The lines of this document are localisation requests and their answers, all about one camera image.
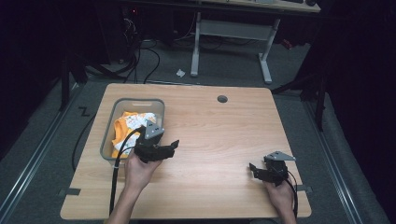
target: yellow cloth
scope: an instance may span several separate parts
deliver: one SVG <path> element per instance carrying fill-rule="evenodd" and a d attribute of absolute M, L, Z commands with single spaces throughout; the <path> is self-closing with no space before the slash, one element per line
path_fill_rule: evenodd
<path fill-rule="evenodd" d="M 140 126 L 147 126 L 147 121 L 151 120 L 152 122 L 156 122 L 155 115 L 153 113 L 141 113 L 138 114 L 136 112 L 127 112 L 125 111 L 119 119 L 116 119 L 114 122 L 114 130 L 116 131 L 116 137 L 112 140 L 114 150 L 111 155 L 113 158 L 117 158 L 119 154 L 120 147 L 125 140 L 125 138 L 130 134 L 133 130 L 139 128 Z M 124 146 L 125 148 L 134 147 L 136 139 L 139 137 L 140 133 L 134 133 L 127 141 Z M 127 158 L 131 149 L 124 151 L 121 154 L 121 158 Z"/>

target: forearm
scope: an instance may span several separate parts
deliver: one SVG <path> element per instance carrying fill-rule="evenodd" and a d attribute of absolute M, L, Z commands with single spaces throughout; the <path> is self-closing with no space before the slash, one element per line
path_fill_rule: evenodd
<path fill-rule="evenodd" d="M 132 211 L 134 210 L 134 205 L 136 204 L 141 191 L 141 189 L 124 189 L 107 221 L 107 224 L 129 223 Z"/>
<path fill-rule="evenodd" d="M 280 215 L 280 219 L 282 219 L 283 224 L 296 224 L 297 220 L 294 216 L 293 211 L 290 209 L 286 209 L 284 211 L 278 211 Z"/>

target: human hand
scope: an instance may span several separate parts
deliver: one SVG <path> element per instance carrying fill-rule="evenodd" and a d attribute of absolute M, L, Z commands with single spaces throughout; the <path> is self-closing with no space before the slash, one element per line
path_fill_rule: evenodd
<path fill-rule="evenodd" d="M 273 206 L 279 213 L 283 223 L 296 223 L 293 213 L 293 196 L 294 192 L 286 181 L 278 186 L 274 183 L 262 181 L 267 188 L 270 195 L 270 200 Z"/>
<path fill-rule="evenodd" d="M 149 183 L 155 169 L 163 161 L 142 162 L 138 156 L 131 152 L 125 162 L 125 187 L 124 189 L 143 190 Z"/>

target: floor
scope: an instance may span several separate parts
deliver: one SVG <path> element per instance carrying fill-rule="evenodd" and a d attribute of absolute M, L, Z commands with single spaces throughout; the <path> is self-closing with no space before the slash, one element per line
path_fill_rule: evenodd
<path fill-rule="evenodd" d="M 273 45 L 268 58 L 273 83 L 266 85 L 257 58 L 262 49 L 261 42 L 227 39 L 227 44 L 220 44 L 213 40 L 204 41 L 199 76 L 190 77 L 191 42 L 187 38 L 171 48 L 160 42 L 145 41 L 136 73 L 131 73 L 126 82 L 134 83 L 136 74 L 137 83 L 142 83 L 153 71 L 148 83 L 274 89 L 294 79 L 309 51 L 308 45 L 294 49 Z M 123 66 L 113 63 L 107 67 L 117 70 Z M 179 69 L 186 72 L 184 77 L 176 75 Z M 3 202 L 0 223 L 103 223 L 103 220 L 63 220 L 59 214 L 64 191 L 73 178 L 73 166 L 78 164 L 91 128 L 91 118 L 106 85 L 114 82 L 122 80 L 89 75 L 85 85 L 71 81 L 71 101 L 64 111 L 59 111 L 61 85 L 54 87 L 30 118 L 19 140 L 0 161 L 0 201 Z M 332 110 L 331 99 L 326 98 L 324 132 L 319 132 L 313 122 L 315 102 L 302 102 L 299 91 L 285 91 L 274 98 L 313 211 L 310 217 L 299 218 L 298 222 L 389 223 L 350 152 Z M 195 221 L 279 223 L 277 218 Z"/>

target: white desk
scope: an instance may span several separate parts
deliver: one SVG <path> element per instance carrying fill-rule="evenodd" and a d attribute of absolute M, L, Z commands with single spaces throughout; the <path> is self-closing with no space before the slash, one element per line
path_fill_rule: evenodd
<path fill-rule="evenodd" d="M 293 10 L 302 12 L 320 12 L 318 5 L 313 7 L 308 6 L 306 3 L 291 3 L 286 1 L 274 0 L 273 4 L 256 3 L 249 0 L 202 0 L 201 2 L 207 3 L 221 3 L 246 7 L 265 7 L 278 10 Z M 262 76 L 266 84 L 271 84 L 271 74 L 268 69 L 267 57 L 270 52 L 271 46 L 274 42 L 276 31 L 280 19 L 276 19 L 273 25 L 255 25 L 239 22 L 227 21 L 212 21 L 202 20 L 201 13 L 197 13 L 196 29 L 195 29 L 195 46 L 192 53 L 191 62 L 191 76 L 198 76 L 199 69 L 199 41 L 201 35 L 219 35 L 226 37 L 245 38 L 254 40 L 263 40 L 266 42 L 263 52 L 259 54 L 259 61 L 262 66 Z"/>

